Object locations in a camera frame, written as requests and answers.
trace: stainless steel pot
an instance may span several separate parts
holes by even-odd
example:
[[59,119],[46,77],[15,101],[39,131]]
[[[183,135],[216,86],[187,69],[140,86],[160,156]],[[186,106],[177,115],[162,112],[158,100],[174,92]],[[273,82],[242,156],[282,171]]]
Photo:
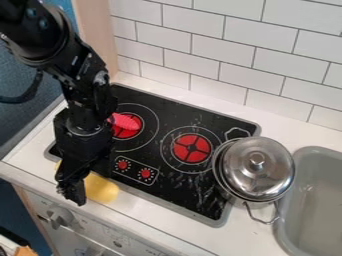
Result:
[[[279,219],[277,200],[290,189],[295,167],[291,154],[280,143],[264,137],[234,139],[220,145],[212,158],[221,194],[235,205],[246,207],[250,217],[263,224]],[[275,216],[260,220],[251,208],[274,203]]]

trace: pot handle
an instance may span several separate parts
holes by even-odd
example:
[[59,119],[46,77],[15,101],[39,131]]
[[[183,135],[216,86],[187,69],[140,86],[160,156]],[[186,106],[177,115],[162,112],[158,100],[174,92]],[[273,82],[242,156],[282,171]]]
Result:
[[260,223],[262,223],[262,224],[265,224],[265,225],[272,225],[274,222],[276,222],[276,221],[280,218],[277,202],[274,202],[274,203],[273,203],[273,204],[274,204],[274,207],[275,207],[275,209],[276,209],[276,213],[275,213],[273,219],[270,220],[270,221],[264,221],[264,220],[255,218],[255,217],[253,216],[253,214],[252,214],[251,208],[249,207],[248,203],[247,203],[247,202],[243,202],[242,204],[243,204],[244,206],[246,206],[246,209],[247,209],[247,212],[248,212],[249,217],[250,217],[252,220],[257,221],[257,222],[260,222]]

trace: sink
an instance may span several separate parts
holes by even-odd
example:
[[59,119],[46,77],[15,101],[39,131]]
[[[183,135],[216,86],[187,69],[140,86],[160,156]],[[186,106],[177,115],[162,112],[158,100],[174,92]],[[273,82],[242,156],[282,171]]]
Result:
[[294,154],[297,176],[279,202],[274,235],[289,255],[342,255],[342,153],[306,147]]

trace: black stovetop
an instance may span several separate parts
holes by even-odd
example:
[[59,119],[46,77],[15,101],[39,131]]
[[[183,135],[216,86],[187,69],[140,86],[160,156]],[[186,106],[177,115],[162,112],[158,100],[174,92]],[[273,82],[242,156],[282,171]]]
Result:
[[227,139],[254,135],[257,125],[122,86],[115,87],[115,95],[120,101],[117,112],[141,129],[113,127],[112,179],[189,217],[207,223],[226,217],[227,202],[210,167],[212,153]]

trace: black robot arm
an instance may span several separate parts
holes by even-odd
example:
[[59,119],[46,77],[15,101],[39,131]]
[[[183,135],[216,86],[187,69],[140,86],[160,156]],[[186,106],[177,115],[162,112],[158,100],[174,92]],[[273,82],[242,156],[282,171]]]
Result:
[[74,32],[65,14],[38,0],[0,0],[0,32],[20,62],[59,80],[68,107],[54,119],[63,161],[56,173],[65,198],[86,202],[83,179],[100,157],[110,157],[115,112],[106,64]]

